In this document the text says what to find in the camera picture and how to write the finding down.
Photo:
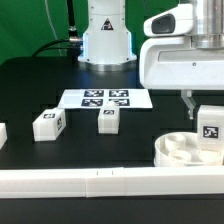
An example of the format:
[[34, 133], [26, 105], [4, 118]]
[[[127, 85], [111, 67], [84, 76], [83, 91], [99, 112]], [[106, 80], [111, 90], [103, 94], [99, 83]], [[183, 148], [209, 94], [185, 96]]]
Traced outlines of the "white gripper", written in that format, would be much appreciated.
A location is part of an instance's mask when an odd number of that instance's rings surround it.
[[224, 0], [180, 0], [143, 25], [139, 76], [146, 89], [182, 90], [194, 119], [191, 90], [224, 89]]

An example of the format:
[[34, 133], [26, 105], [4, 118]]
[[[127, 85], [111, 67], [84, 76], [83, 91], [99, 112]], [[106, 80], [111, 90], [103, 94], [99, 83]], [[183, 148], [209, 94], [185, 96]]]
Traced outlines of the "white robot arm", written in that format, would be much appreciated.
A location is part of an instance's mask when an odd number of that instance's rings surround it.
[[88, 0], [88, 13], [79, 57], [85, 67], [114, 71], [137, 61], [144, 88], [179, 90], [190, 110], [194, 90], [224, 90], [224, 0], [179, 0], [147, 19], [139, 56], [125, 25], [125, 0]]

